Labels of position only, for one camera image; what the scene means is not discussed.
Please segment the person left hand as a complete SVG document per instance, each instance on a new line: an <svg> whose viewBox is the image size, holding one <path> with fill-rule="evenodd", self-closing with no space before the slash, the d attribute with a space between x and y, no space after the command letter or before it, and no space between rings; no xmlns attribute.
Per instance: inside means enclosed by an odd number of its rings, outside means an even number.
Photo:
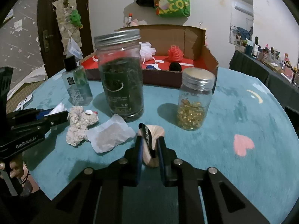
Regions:
<svg viewBox="0 0 299 224"><path fill-rule="evenodd" d="M22 178L24 176L24 162L22 154L10 162L10 178Z"/></svg>

